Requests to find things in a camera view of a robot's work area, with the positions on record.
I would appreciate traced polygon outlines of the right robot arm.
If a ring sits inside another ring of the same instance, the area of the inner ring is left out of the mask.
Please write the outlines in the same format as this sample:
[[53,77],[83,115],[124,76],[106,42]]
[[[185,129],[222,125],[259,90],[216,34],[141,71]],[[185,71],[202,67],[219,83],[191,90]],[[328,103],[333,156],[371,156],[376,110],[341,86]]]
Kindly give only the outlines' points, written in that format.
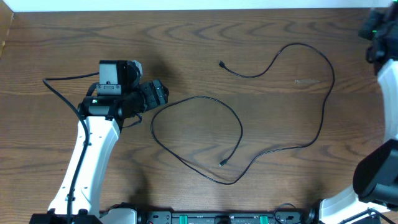
[[397,1],[371,9],[358,35],[369,41],[365,60],[380,89],[380,144],[356,166],[351,185],[321,199],[304,223],[392,223],[397,212]]

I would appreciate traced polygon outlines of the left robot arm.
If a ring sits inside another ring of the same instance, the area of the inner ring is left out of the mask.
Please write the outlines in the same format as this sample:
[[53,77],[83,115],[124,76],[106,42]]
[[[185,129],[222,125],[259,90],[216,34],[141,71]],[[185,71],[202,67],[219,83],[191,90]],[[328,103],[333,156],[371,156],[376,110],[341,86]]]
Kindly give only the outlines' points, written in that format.
[[142,223],[146,220],[125,203],[100,212],[100,195],[113,147],[124,120],[168,102],[169,90],[160,80],[141,83],[136,60],[102,60],[98,82],[78,107],[78,134],[65,177],[46,213],[31,223]]

